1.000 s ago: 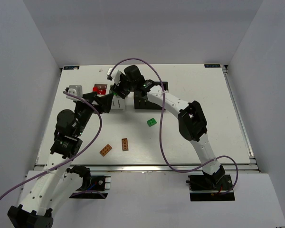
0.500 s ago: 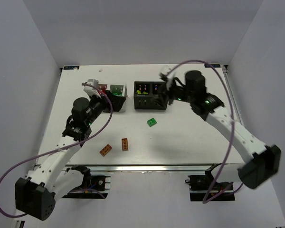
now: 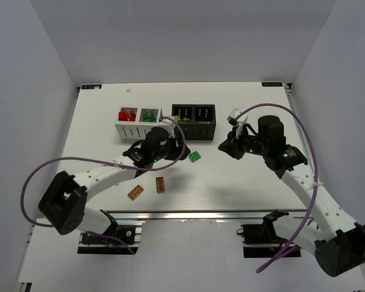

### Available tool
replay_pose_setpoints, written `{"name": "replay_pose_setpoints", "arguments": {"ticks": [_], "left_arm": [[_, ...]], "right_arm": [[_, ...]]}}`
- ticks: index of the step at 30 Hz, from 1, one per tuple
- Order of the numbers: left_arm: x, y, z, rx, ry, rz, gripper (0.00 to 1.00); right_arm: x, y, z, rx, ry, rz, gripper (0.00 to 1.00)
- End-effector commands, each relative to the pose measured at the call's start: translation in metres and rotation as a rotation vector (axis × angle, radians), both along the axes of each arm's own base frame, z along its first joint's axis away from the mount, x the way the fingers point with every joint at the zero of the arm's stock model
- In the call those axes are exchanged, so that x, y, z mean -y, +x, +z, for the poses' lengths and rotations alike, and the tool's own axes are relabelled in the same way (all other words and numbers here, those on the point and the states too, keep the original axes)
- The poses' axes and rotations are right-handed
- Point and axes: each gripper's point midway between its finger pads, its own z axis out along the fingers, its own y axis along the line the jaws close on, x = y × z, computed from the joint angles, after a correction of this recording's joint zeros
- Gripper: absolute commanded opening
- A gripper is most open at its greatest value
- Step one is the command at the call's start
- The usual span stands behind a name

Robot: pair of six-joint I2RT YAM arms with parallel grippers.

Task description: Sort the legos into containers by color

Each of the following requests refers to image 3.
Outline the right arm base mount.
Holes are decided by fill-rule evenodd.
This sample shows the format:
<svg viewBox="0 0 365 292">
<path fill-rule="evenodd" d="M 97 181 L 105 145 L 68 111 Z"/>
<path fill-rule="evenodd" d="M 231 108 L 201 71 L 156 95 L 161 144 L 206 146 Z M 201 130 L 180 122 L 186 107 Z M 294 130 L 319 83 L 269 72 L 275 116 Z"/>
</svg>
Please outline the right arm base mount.
<svg viewBox="0 0 365 292">
<path fill-rule="evenodd" d="M 284 210 L 275 210 L 265 215 L 260 223 L 245 223 L 236 234 L 242 238 L 243 256 L 246 259 L 270 259 L 287 243 L 287 239 L 278 237 L 273 222 L 289 215 Z"/>
</svg>

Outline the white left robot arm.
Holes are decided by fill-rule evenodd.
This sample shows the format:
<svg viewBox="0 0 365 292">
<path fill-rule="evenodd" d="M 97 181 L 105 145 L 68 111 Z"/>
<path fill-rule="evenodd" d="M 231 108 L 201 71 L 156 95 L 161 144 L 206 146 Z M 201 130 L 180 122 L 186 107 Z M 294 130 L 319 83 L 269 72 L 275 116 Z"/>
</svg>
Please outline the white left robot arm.
<svg viewBox="0 0 365 292">
<path fill-rule="evenodd" d="M 184 160 L 189 153 L 180 130 L 170 134 L 154 127 L 144 140 L 136 141 L 109 164 L 102 162 L 74 175 L 66 171 L 56 174 L 38 208 L 61 235 L 77 229 L 112 238 L 117 233 L 116 220 L 105 210 L 87 207 L 87 202 L 112 186 L 153 170 L 155 162 Z"/>
</svg>

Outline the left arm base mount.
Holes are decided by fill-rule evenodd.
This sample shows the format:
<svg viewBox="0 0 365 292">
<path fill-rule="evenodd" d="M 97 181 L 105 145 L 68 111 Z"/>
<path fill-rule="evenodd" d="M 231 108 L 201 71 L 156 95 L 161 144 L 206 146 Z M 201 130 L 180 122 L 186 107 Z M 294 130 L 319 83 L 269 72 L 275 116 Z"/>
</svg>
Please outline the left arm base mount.
<svg viewBox="0 0 365 292">
<path fill-rule="evenodd" d="M 130 222 L 118 223 L 105 210 L 86 208 L 77 230 L 79 254 L 134 255 L 139 247 L 141 227 Z"/>
</svg>

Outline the lime rounded lego brick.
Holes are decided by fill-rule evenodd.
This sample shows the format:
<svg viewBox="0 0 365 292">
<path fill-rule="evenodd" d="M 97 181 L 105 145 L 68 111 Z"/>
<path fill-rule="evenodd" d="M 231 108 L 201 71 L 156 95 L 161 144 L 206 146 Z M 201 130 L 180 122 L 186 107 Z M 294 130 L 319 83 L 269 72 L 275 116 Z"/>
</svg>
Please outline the lime rounded lego brick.
<svg viewBox="0 0 365 292">
<path fill-rule="evenodd" d="M 190 122 L 190 119 L 188 117 L 181 117 L 181 116 L 175 116 L 176 117 L 176 120 L 178 122 Z"/>
</svg>

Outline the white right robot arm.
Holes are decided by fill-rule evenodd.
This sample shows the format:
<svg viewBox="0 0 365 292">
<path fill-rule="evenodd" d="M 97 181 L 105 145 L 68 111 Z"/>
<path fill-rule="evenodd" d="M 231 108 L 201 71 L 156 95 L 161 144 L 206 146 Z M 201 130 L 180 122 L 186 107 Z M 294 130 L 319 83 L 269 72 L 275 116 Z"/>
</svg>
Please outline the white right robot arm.
<svg viewBox="0 0 365 292">
<path fill-rule="evenodd" d="M 228 116 L 232 131 L 219 150 L 235 159 L 244 154 L 262 156 L 266 166 L 311 209 L 318 225 L 302 227 L 293 243 L 313 254 L 322 270 L 336 277 L 365 263 L 365 224 L 346 213 L 320 182 L 314 181 L 313 169 L 295 146 L 286 142 L 283 123 L 277 116 L 258 119 L 258 131 L 237 121 L 239 110 Z"/>
</svg>

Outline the red arch lego brick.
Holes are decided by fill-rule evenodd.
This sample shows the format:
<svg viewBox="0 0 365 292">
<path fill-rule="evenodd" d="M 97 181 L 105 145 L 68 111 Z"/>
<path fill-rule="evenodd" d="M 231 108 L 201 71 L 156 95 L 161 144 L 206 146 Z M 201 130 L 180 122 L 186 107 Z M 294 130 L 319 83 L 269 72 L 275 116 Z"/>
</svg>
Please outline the red arch lego brick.
<svg viewBox="0 0 365 292">
<path fill-rule="evenodd" d="M 136 112 L 133 111 L 120 111 L 118 114 L 118 121 L 123 122 L 135 122 L 136 121 Z"/>
</svg>

